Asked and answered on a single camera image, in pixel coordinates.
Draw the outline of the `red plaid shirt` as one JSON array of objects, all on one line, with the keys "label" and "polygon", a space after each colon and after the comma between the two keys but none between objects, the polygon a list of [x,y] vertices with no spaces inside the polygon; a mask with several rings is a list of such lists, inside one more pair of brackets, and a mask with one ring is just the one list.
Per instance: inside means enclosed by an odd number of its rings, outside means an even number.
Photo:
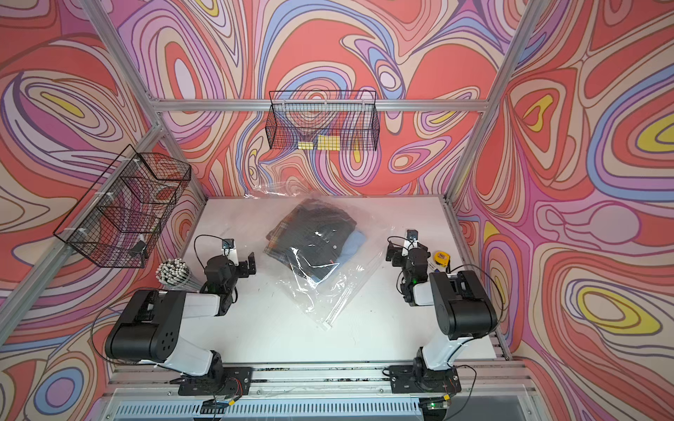
[{"label": "red plaid shirt", "polygon": [[287,266],[289,264],[288,254],[296,242],[296,233],[291,221],[282,220],[268,233],[266,240],[268,244],[264,249],[265,254]]}]

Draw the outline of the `clear plastic vacuum bag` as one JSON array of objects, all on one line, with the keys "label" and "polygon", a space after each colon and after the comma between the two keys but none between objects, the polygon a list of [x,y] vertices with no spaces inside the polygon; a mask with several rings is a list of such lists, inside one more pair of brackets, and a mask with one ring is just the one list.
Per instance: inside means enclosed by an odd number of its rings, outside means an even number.
[{"label": "clear plastic vacuum bag", "polygon": [[365,198],[327,196],[288,183],[259,186],[270,231],[263,252],[274,284],[325,330],[373,277],[396,226],[365,207]]}]

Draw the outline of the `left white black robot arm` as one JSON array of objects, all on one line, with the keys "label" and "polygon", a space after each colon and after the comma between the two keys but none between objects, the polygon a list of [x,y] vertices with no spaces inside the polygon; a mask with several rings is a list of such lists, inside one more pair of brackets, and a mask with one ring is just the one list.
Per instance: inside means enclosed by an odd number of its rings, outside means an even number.
[{"label": "left white black robot arm", "polygon": [[105,356],[129,363],[152,362],[194,378],[221,377],[219,353],[186,340],[182,323],[225,316],[234,303],[238,280],[255,274],[255,254],[239,263],[221,254],[207,261],[206,282],[198,293],[136,291],[107,336]]}]

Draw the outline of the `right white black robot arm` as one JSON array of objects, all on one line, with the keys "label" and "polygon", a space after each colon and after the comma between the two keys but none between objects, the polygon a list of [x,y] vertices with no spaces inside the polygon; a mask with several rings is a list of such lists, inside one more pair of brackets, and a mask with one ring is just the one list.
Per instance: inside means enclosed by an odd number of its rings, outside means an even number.
[{"label": "right white black robot arm", "polygon": [[457,357],[470,343],[493,333],[498,315],[472,270],[454,274],[428,270],[430,252],[412,242],[389,243],[386,261],[400,268],[398,292],[412,307],[432,307],[439,333],[419,349],[410,366],[391,366],[390,378],[409,380],[423,390],[456,386]]}]

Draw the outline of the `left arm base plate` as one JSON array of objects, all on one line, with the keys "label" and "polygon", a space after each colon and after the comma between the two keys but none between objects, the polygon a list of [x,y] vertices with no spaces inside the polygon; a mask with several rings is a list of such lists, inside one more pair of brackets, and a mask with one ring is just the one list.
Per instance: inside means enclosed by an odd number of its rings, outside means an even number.
[{"label": "left arm base plate", "polygon": [[182,375],[170,384],[178,386],[179,396],[242,397],[249,394],[252,373],[252,367],[221,368],[200,377]]}]

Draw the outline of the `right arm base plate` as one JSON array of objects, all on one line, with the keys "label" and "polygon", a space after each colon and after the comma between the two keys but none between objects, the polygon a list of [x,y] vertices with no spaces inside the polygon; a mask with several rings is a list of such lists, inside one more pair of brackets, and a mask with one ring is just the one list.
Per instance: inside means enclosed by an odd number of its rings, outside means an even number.
[{"label": "right arm base plate", "polygon": [[414,365],[391,365],[384,369],[393,394],[449,394],[462,391],[454,368],[435,371]]}]

